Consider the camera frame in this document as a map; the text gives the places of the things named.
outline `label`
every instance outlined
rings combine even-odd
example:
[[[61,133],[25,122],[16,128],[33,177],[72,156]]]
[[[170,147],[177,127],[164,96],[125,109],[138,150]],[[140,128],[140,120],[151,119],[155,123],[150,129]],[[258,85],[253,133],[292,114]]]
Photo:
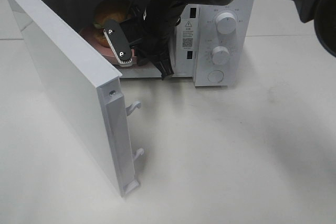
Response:
[[[192,50],[195,48],[195,37],[197,33],[198,20],[181,20],[181,48]]]

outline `warning label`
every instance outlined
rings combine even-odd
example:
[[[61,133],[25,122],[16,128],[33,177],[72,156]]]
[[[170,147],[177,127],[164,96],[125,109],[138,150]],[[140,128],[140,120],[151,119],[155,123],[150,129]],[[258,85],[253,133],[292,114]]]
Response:
[[[188,21],[185,27],[193,27],[193,25],[190,23],[190,21]]]
[[[193,20],[182,20],[181,21],[181,35],[182,35],[182,49],[194,49],[195,47],[195,33],[197,29],[197,22]]]

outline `control panel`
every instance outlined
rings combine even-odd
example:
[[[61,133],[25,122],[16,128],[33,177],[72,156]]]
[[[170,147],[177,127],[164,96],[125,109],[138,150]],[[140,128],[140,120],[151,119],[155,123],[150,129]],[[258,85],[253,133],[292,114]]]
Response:
[[[196,86],[229,86],[235,81],[254,0],[227,6],[199,6]]]

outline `open microwave door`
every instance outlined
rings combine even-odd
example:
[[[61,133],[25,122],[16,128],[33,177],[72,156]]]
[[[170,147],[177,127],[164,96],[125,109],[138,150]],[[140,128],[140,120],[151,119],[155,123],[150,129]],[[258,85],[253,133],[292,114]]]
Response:
[[[41,0],[8,0],[36,71],[57,109],[123,196],[139,185],[121,73]]]

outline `qr code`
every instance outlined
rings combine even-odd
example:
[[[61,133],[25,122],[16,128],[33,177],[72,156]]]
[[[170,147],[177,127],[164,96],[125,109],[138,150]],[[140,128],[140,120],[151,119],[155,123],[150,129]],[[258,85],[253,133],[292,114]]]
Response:
[[[193,38],[183,39],[182,47],[193,47]]]

